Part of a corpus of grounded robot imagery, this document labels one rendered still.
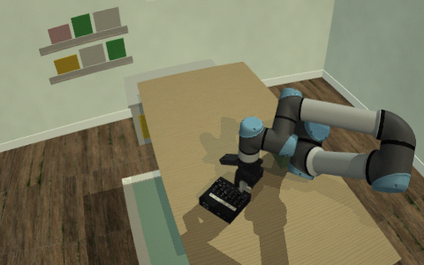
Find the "black lighting desk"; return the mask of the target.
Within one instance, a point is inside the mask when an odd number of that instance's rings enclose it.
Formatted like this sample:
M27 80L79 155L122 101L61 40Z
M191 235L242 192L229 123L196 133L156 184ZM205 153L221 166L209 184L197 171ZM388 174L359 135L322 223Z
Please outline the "black lighting desk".
M231 222L250 202L251 194L240 190L225 178L220 177L201 196L199 202L202 207L220 217L225 222Z

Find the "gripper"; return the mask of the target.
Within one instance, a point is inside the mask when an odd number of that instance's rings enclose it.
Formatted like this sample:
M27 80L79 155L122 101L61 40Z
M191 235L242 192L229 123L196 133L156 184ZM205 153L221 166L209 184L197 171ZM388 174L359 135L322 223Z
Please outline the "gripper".
M255 187L256 183L262 178L264 168L261 167L261 164L263 163L263 160L259 158L257 161L253 163L245 163L238 159L240 163L242 163L244 166L237 168L235 173L235 179L234 179L234 185L240 190L240 192L251 192L250 188ZM255 164L258 163L258 164ZM250 165L250 166L248 166ZM261 167L261 168L260 168ZM258 168L258 171L257 171ZM260 174L261 173L261 174ZM260 175L259 175L260 174ZM259 175L259 176L258 176ZM243 177L242 177L243 176ZM257 177L258 176L258 177ZM248 184L248 180L249 184ZM243 181L242 181L243 180Z

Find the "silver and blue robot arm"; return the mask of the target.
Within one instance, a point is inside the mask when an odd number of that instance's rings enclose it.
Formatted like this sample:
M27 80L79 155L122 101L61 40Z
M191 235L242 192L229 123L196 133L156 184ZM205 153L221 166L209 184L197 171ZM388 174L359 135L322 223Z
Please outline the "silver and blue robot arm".
M324 151L322 142L329 137L330 126L373 135L381 140L380 150L369 154ZM411 179L416 148L413 129L387 110L363 110L302 98L300 91L284 88L272 129L263 127L257 117L246 117L238 134L238 154L225 154L219 159L222 165L243 166L239 159L253 163L263 150L291 157L288 171L310 180L321 173L358 178L365 179L377 192L402 193Z

